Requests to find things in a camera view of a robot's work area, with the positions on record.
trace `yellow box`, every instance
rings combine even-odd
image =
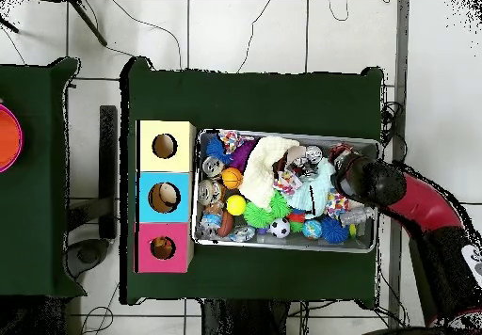
[[[140,170],[192,171],[196,128],[188,121],[140,121]]]

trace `metal tray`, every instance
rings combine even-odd
[[[219,129],[204,129],[199,131],[196,138],[196,156],[197,165],[195,172],[194,182],[194,198],[197,198],[198,184],[205,179],[202,172],[201,164],[206,157],[206,147],[208,141],[217,136]],[[380,153],[380,144],[375,140],[368,140],[362,138],[345,138],[345,137],[325,137],[325,136],[307,136],[307,135],[289,135],[280,133],[266,133],[266,132],[248,132],[237,131],[244,136],[263,137],[263,136],[281,136],[284,138],[291,138],[299,141],[300,145],[316,145],[321,148],[323,155],[328,155],[328,150],[331,146],[344,142],[349,146],[352,146],[358,152],[370,156],[372,158],[378,158]],[[226,198],[232,194],[239,194],[238,190],[228,190]],[[378,234],[378,209],[375,210],[375,218],[369,218],[365,222],[365,233],[363,236],[357,236],[356,238],[349,238],[342,244],[329,244],[324,239],[310,240],[306,238],[302,232],[290,233],[286,238],[279,239],[271,234],[255,234],[254,237],[246,243],[236,243],[227,238],[217,237],[213,240],[205,240],[197,238],[196,227],[198,226],[201,217],[203,206],[199,202],[195,202],[193,205],[193,213],[191,219],[191,236],[193,240],[202,245],[209,246],[228,246],[228,247],[265,247],[265,248],[281,248],[281,249],[297,249],[307,251],[336,251],[336,252],[352,252],[352,253],[366,253],[370,252],[375,246],[375,238]],[[243,216],[234,217],[234,226],[245,226],[246,220]]]

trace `colorful box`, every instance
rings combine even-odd
[[[196,129],[188,121],[141,120],[140,170],[192,171],[195,136]]]
[[[137,234],[137,272],[185,273],[194,253],[189,226],[190,223],[141,223]],[[152,253],[153,240],[160,237],[174,244],[168,259],[158,259]]]
[[[165,183],[176,191],[176,206],[171,212],[157,212],[150,204],[150,193],[157,184]],[[192,174],[140,172],[139,178],[139,223],[186,223],[191,216]]]

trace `green tablecloth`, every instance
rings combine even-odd
[[[0,65],[0,98],[19,120],[24,148],[0,173],[0,295],[82,295],[66,274],[66,148],[63,97],[79,61]]]
[[[362,74],[164,72],[145,58],[124,67],[120,192],[121,298],[359,299],[375,302],[376,250],[366,254],[196,245],[186,274],[136,274],[136,120],[189,120],[200,128],[373,138],[380,134],[378,68]],[[125,198],[121,217],[127,214]]]

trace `blue box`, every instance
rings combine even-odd
[[[190,173],[140,172],[139,179],[139,222],[140,223],[187,223],[191,211]],[[181,197],[172,212],[160,213],[149,203],[149,193],[158,183],[170,183],[179,190]]]

